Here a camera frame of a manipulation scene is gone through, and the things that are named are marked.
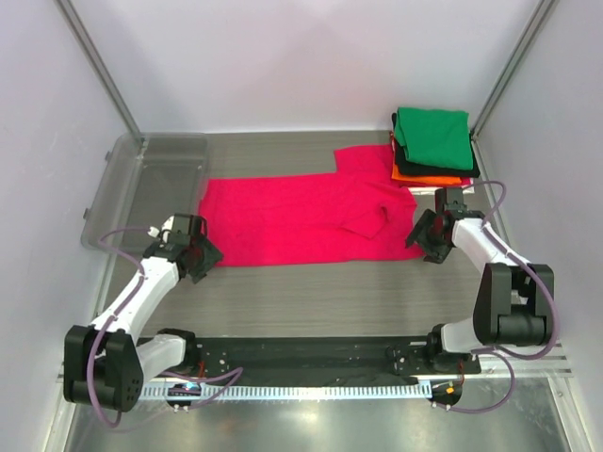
folded shirt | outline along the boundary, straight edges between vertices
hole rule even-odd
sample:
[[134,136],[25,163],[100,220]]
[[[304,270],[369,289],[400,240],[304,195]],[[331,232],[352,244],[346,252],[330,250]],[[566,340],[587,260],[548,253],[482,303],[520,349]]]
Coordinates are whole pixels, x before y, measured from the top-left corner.
[[472,170],[468,117],[464,111],[400,107],[394,135],[409,162]]
[[398,165],[394,163],[392,179],[402,182],[404,186],[463,186],[471,184],[471,180],[454,176],[407,176],[400,174]]
[[478,161],[476,160],[473,151],[471,152],[473,156],[473,169],[466,170],[430,167],[428,165],[419,165],[406,160],[404,148],[399,145],[393,133],[390,134],[390,139],[392,142],[392,151],[394,152],[395,156],[394,162],[398,166],[400,174],[404,174],[406,176],[480,177],[480,168],[478,167]]

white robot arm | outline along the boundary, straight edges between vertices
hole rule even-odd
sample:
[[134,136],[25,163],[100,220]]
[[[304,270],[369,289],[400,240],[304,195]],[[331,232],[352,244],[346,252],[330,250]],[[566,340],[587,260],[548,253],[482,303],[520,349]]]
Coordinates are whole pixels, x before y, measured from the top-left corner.
[[[483,347],[547,344],[553,331],[545,295],[518,263],[529,266],[550,294],[552,270],[515,253],[482,219],[482,212],[467,209],[460,188],[441,188],[435,192],[435,212],[426,210],[406,241],[407,246],[417,243],[426,253],[425,260],[437,264],[458,248],[482,275],[473,315],[438,325],[428,335],[435,367],[438,359],[446,361],[449,355],[458,357]],[[513,292],[521,303],[512,303]]]
[[145,382],[167,369],[190,369],[199,363],[194,333],[165,329],[139,344],[140,333],[159,302],[181,279],[188,276],[198,282],[222,254],[207,239],[201,217],[176,214],[160,231],[152,228],[152,233],[155,241],[144,252],[141,268],[115,301],[90,325],[73,326],[67,333],[63,379],[67,400],[90,403],[86,365],[92,343],[104,327],[94,361],[94,387],[104,408],[127,412],[136,404]]

purple cable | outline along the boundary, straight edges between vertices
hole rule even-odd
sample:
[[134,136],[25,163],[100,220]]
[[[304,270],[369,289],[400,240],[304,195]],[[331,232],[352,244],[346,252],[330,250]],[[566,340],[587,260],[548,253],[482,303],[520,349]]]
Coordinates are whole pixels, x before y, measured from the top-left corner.
[[110,233],[103,235],[98,240],[98,243],[102,248],[115,252],[116,254],[120,255],[121,257],[127,259],[128,261],[130,261],[137,267],[137,269],[139,270],[139,273],[140,273],[139,281],[137,282],[134,289],[132,289],[132,292],[130,292],[127,295],[127,297],[125,299],[123,299],[122,303],[120,303],[120,305],[115,309],[115,312],[113,313],[113,315],[106,320],[103,327],[101,327],[99,332],[96,334],[96,337],[94,338],[94,342],[92,342],[92,348],[90,349],[90,355],[88,356],[88,362],[86,364],[86,385],[88,386],[88,394],[90,395],[90,403],[92,404],[92,408],[94,409],[94,412],[96,412],[97,417],[109,428],[115,428],[116,426],[118,426],[120,424],[120,422],[122,421],[122,412],[117,413],[117,418],[115,419],[115,421],[111,421],[111,420],[109,420],[108,417],[106,417],[106,414],[103,411],[103,408],[101,407],[100,402],[98,401],[98,395],[96,395],[96,389],[94,388],[94,360],[96,358],[96,353],[98,352],[101,342],[103,341],[103,337],[105,337],[105,333],[109,328],[109,325],[111,325],[111,323],[117,318],[117,315],[119,315],[120,312],[123,311],[123,309],[127,306],[127,304],[130,302],[130,300],[140,290],[140,288],[142,287],[142,284],[144,283],[145,275],[144,275],[144,267],[135,257],[118,249],[117,247],[113,247],[113,246],[107,244],[106,239],[108,237],[110,237],[111,235],[118,234],[118,233],[130,232],[130,231],[146,233],[148,231],[148,228],[146,228],[146,229],[133,228],[133,227],[120,228],[120,229],[116,229],[115,231],[111,231]]
[[[125,227],[125,228],[116,229],[115,231],[111,231],[111,232],[103,235],[98,240],[98,243],[102,248],[104,248],[105,250],[114,252],[115,254],[130,261],[132,264],[134,264],[137,267],[137,269],[140,273],[139,281],[137,282],[134,289],[132,289],[132,291],[125,297],[125,299],[123,299],[123,301],[120,303],[120,305],[115,309],[113,315],[106,320],[105,324],[101,327],[99,332],[96,334],[96,337],[94,338],[94,341],[92,342],[92,347],[90,349],[90,355],[88,357],[88,362],[86,365],[86,384],[88,386],[88,392],[90,395],[90,403],[92,405],[92,408],[94,409],[94,412],[96,413],[96,416],[109,428],[116,428],[120,424],[120,422],[122,420],[122,412],[117,413],[117,418],[115,419],[115,421],[111,421],[106,417],[106,414],[103,411],[103,408],[101,407],[101,404],[98,400],[98,395],[96,394],[96,389],[94,388],[94,360],[96,358],[96,353],[98,352],[98,349],[100,348],[101,342],[103,341],[103,337],[105,336],[106,331],[108,330],[109,326],[111,325],[111,323],[114,320],[117,319],[117,316],[125,309],[125,307],[128,305],[128,303],[132,300],[132,298],[136,295],[136,293],[142,287],[144,280],[145,280],[145,271],[144,271],[144,267],[142,266],[142,264],[140,263],[140,261],[138,259],[136,259],[134,256],[128,254],[127,252],[120,250],[117,247],[113,247],[113,246],[107,244],[106,239],[108,237],[110,237],[111,235],[119,234],[119,233],[125,233],[125,232],[146,233],[147,231],[149,231],[149,228]],[[214,395],[209,397],[207,400],[204,400],[203,402],[194,406],[194,408],[199,408],[204,405],[207,405],[208,403],[211,403],[217,397],[221,396],[224,393],[224,391],[226,391],[226,389],[228,389],[230,386],[235,384],[235,382],[238,380],[238,378],[240,377],[242,372],[243,372],[243,368],[238,367],[237,369],[232,370],[231,372],[228,372],[227,374],[220,375],[219,377],[213,377],[210,379],[192,379],[187,376],[175,374],[173,372],[166,372],[165,375],[168,375],[170,377],[176,377],[178,379],[187,379],[189,381],[195,381],[195,382],[217,382],[217,381],[222,381],[224,379],[228,379],[228,378],[234,376],[228,383],[226,383],[224,385],[224,387],[220,391],[218,391],[217,393],[215,393]],[[156,418],[156,416],[151,416],[149,419],[147,419],[145,422],[143,422],[142,425],[146,424],[147,422],[149,422],[150,420],[155,419],[155,418]],[[136,429],[136,428],[129,428],[127,430],[124,430],[123,432],[132,431],[133,429]]]
[[538,277],[538,275],[534,272],[534,270],[532,270],[530,268],[530,266],[528,266],[524,261],[519,259],[519,257],[517,257],[517,255],[514,252],[508,252],[507,247],[503,243],[501,243],[496,238],[496,236],[493,235],[487,228],[483,228],[482,230],[486,234],[486,236],[490,239],[490,241],[501,252],[504,252],[507,255],[507,257],[509,257],[509,259],[511,259],[518,266],[520,266],[528,274],[528,276],[530,276],[530,278],[536,283],[538,288],[545,295],[546,302],[548,303],[548,308],[550,309],[550,313],[551,313],[551,321],[553,323],[553,328],[552,328],[552,331],[550,334],[550,339],[546,343],[545,347],[542,350],[540,350],[532,355],[523,355],[521,353],[517,353],[515,351],[509,350],[508,348],[503,347],[503,346],[498,346],[497,348],[499,350],[504,351],[508,355],[513,356],[514,358],[517,358],[520,360],[526,360],[526,361],[539,360],[540,358],[545,357],[548,354],[548,352],[555,347],[555,345],[557,344],[557,339],[559,338],[559,327],[558,327],[559,311],[557,310],[557,305],[555,304],[555,300],[553,299],[552,295],[550,295],[550,292],[546,288],[543,280],[541,280]]
[[498,208],[500,207],[502,202],[505,200],[505,196],[507,195],[507,186],[505,186],[505,184],[500,181],[479,181],[479,182],[472,184],[471,186],[464,187],[464,189],[471,188],[473,186],[500,186],[500,188],[502,189],[502,191],[500,193],[500,197],[497,199],[497,201],[495,202],[492,209],[490,209],[490,211],[484,216],[484,218],[481,222],[481,230],[486,235],[486,237],[488,237],[490,242],[492,242],[492,244],[500,252],[503,252],[505,254],[505,256],[509,257],[509,259],[511,259],[515,264],[517,264],[519,267],[521,267],[536,283],[538,288],[545,295],[546,302],[548,303],[548,307],[551,312],[551,321],[553,323],[550,339],[546,343],[545,347],[542,350],[540,350],[539,352],[534,353],[532,355],[523,355],[520,353],[516,353],[503,346],[496,346],[496,348],[485,347],[485,348],[478,348],[475,350],[471,350],[471,353],[473,353],[475,355],[496,356],[496,357],[500,358],[500,360],[502,360],[505,363],[505,365],[507,366],[507,368],[509,369],[509,373],[511,374],[511,385],[509,387],[509,391],[507,392],[507,394],[498,403],[495,403],[491,407],[478,408],[478,409],[447,407],[446,405],[441,404],[441,403],[435,404],[437,407],[443,408],[445,410],[450,410],[452,412],[462,412],[465,414],[483,414],[486,412],[491,412],[493,410],[496,410],[497,408],[502,406],[504,403],[506,403],[511,398],[511,395],[513,394],[513,391],[515,390],[515,373],[513,371],[513,367],[511,366],[511,363],[509,362],[509,360],[506,357],[496,353],[494,350],[498,349],[500,351],[504,351],[505,353],[507,353],[510,356],[513,356],[514,358],[517,358],[520,360],[526,360],[526,361],[534,361],[534,360],[543,358],[544,356],[547,355],[547,353],[552,348],[555,347],[555,344],[557,344],[557,339],[559,338],[559,312],[557,310],[557,306],[555,305],[555,300],[553,299],[552,295],[546,288],[545,283],[540,279],[540,277],[530,268],[530,266],[528,266],[523,260],[521,260],[519,258],[519,256],[513,250],[511,250],[505,243],[501,242],[493,233],[490,232],[490,230],[488,228],[484,227],[490,222],[490,218],[492,218],[494,213],[498,210]]
[[507,187],[504,185],[504,183],[502,183],[500,181],[479,181],[479,182],[474,183],[471,186],[467,186],[466,188],[470,188],[472,186],[500,186],[500,188],[502,188],[500,197],[495,202],[492,209],[490,209],[490,211],[483,218],[483,220],[481,222],[481,226],[482,226],[481,230],[488,237],[490,242],[492,242],[492,244],[495,247],[497,247],[497,249],[500,252],[504,253],[515,264],[517,264],[519,267],[521,267],[521,269],[523,269],[528,274],[528,276],[530,276],[530,278],[536,283],[538,288],[541,290],[541,292],[545,296],[546,303],[548,304],[548,308],[550,309],[550,312],[551,312],[551,321],[553,324],[552,331],[550,334],[550,339],[546,343],[545,347],[542,350],[540,350],[532,355],[523,355],[521,353],[517,353],[515,351],[509,350],[508,348],[503,347],[503,346],[499,346],[499,347],[497,347],[497,349],[504,351],[509,356],[513,356],[514,358],[517,358],[519,360],[525,360],[525,361],[539,360],[540,358],[543,358],[544,356],[546,356],[547,353],[555,347],[555,345],[557,344],[557,340],[559,339],[559,311],[557,309],[557,306],[555,305],[555,300],[553,299],[553,296],[550,294],[550,292],[546,288],[546,285],[543,282],[543,280],[540,279],[540,277],[534,272],[534,270],[532,270],[530,268],[530,266],[528,266],[525,262],[523,262],[513,250],[510,250],[509,247],[505,243],[498,240],[498,238],[495,235],[493,235],[488,230],[488,228],[483,227],[490,221],[490,218],[494,215],[496,210],[498,210],[498,208],[504,201],[505,196],[507,195]]
[[[240,378],[241,374],[243,373],[243,368],[242,367],[237,367],[236,369],[228,372],[227,374],[223,374],[220,375],[219,377],[212,377],[209,379],[195,379],[193,377],[187,377],[187,376],[183,376],[183,375],[179,375],[179,374],[174,374],[173,372],[164,372],[162,375],[167,376],[167,377],[177,377],[178,379],[184,379],[186,381],[192,381],[192,382],[217,382],[217,381],[221,381],[223,379],[227,379],[229,377],[232,377],[222,388],[220,388],[219,391],[217,391],[215,394],[213,394],[212,396],[208,397],[206,400],[203,400],[199,403],[196,404],[191,404],[190,405],[190,409],[191,410],[196,410],[198,408],[201,408],[205,405],[210,404],[211,402],[213,402],[214,400],[216,400],[218,397],[220,397],[221,395],[223,395],[226,390],[228,390],[228,388],[230,388],[233,384],[236,383],[236,381]],[[201,395],[201,391],[182,391],[183,394],[194,394],[194,395]],[[136,424],[133,427],[130,428],[122,428],[119,430],[113,430],[113,433],[130,433],[131,431],[134,430],[138,430],[141,427],[144,427],[145,425],[147,425],[149,422],[155,420],[157,417],[160,417],[164,414],[167,414],[169,412],[173,412],[172,410],[165,410],[162,412],[156,412],[155,414],[149,416],[147,419],[145,419],[144,421],[142,421],[139,424]]]
[[443,403],[438,403],[435,402],[435,406],[442,408],[446,411],[451,411],[451,412],[461,412],[463,414],[484,414],[486,412],[492,412],[498,408],[500,408],[502,405],[504,405],[505,403],[507,403],[507,401],[509,401],[509,399],[511,398],[511,395],[513,394],[513,391],[515,390],[515,373],[513,371],[513,367],[511,366],[511,363],[509,363],[509,360],[507,358],[505,358],[502,355],[499,355],[498,353],[496,353],[495,351],[492,351],[488,348],[483,348],[480,350],[474,350],[474,352],[476,352],[476,354],[478,355],[492,355],[492,356],[496,356],[497,358],[499,358],[500,360],[502,360],[505,365],[507,366],[507,368],[509,369],[509,373],[511,374],[511,384],[509,386],[509,391],[507,391],[507,394],[502,397],[499,402],[495,403],[494,405],[491,405],[489,407],[485,407],[485,408],[458,408],[458,407],[449,407],[448,405],[444,405]]

